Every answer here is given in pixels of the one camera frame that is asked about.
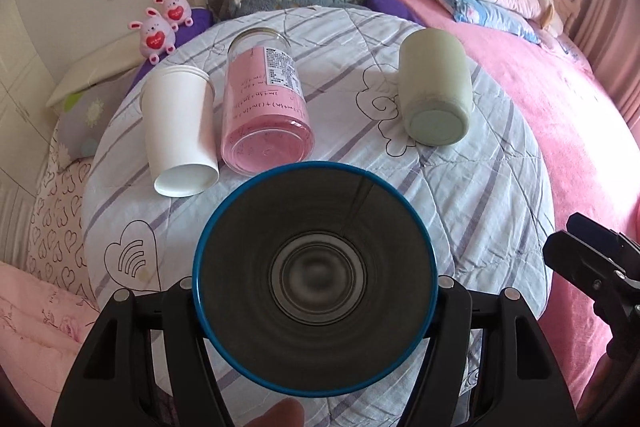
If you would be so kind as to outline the fingertip at bottom edge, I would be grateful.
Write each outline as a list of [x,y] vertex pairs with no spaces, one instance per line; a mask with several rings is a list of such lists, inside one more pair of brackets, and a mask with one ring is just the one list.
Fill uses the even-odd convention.
[[260,416],[253,418],[245,427],[303,427],[305,410],[299,401],[283,399]]

